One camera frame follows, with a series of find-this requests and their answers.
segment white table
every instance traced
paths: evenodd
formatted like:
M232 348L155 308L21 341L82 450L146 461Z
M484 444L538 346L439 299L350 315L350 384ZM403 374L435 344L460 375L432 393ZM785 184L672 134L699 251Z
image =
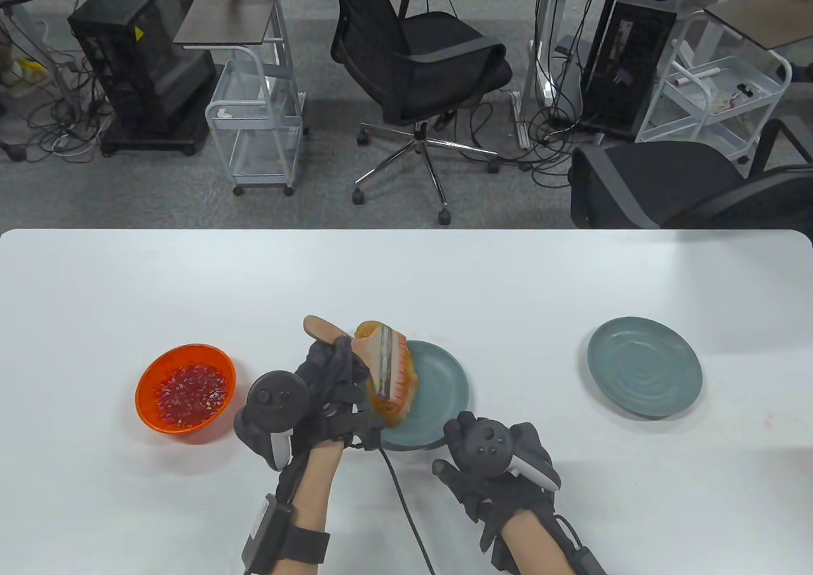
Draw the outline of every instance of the white table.
M241 382L293 370L302 317L385 320L449 349L473 407L532 421L557 506L610 575L809 575L813 249L796 233L15 231L0 238L0 572L235 575L275 474L229 433L179 441L133 392L166 349L209 342ZM616 316L696 349L672 421L602 400L586 341ZM491 573L480 527L394 456L441 573ZM425 573L378 455L351 451L320 573Z

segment gray-green plate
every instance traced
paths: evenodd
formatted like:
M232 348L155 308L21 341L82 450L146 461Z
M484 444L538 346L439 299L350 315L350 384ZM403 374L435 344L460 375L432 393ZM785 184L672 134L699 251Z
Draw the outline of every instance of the gray-green plate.
M445 444L443 425L468 409L468 380L458 361L429 342L407 340L418 392L403 423L381 432L387 450L429 450Z
M686 340L649 319L625 316L596 329L587 363L598 388L627 412L658 420L700 395L703 373Z

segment red beads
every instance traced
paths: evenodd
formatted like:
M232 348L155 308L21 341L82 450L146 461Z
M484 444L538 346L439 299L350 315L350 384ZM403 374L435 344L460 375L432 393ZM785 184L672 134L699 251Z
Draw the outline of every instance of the red beads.
M172 372L155 389L161 418L189 429L212 418L226 400L226 379L211 365L192 363Z

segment chair base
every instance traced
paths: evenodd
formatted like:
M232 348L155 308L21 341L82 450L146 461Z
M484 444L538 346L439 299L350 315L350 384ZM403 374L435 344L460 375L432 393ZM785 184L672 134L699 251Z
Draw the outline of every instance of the chair base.
M435 186L435 191L438 192L438 197L441 200L441 210L438 212L438 223L441 226L449 226L452 217L449 212L449 201L447 195L443 191L443 185L438 178L438 172L435 172L435 166L432 164L432 158L429 156L429 147L437 147L440 149L468 152L470 154L479 154L487 159L495 159L497 157L496 151L484 150L479 147L472 147L471 145L462 145L462 143L451 142L451 140L430 139L426 136L427 122L424 120L415 124L415 131L413 133L406 133L403 130L395 130L394 128L384 128L372 124L364 124L362 122L361 130L358 132L356 142L358 145L367 145L370 141L370 134L379 134L383 136L395 136L399 139L406 139L406 145L394 151L378 166L365 172L361 177L355 180L355 189L353 191L353 203L355 205L362 205L364 203L364 192L360 185L375 175L377 172L383 171L387 166L391 165L398 158L404 156L408 151L415 150L424 159L424 164L429 170L429 176L432 178L432 183Z

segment black office chair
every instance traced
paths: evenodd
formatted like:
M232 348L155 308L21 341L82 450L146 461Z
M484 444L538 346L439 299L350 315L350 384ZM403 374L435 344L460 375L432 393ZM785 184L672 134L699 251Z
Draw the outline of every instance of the black office chair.
M427 153L427 147L465 151L494 158L493 151L447 140L430 139L427 122L435 116L451 116L459 107L473 107L482 96L511 81L506 49L491 37L483 37L458 18L434 11L407 18L410 0L401 0L395 14L389 0L339 0L339 23L331 56L375 102L381 105L384 122L412 125L412 132L362 124L357 143L366 145L371 132L408 139L371 171L355 181L353 203L363 204L361 183L391 165L409 150L418 151L426 163L438 196L438 221L451 221L447 197Z
M806 165L765 170L780 132ZM795 229L813 240L813 133L796 116L767 122L748 177L695 142L580 146L567 177L577 227Z

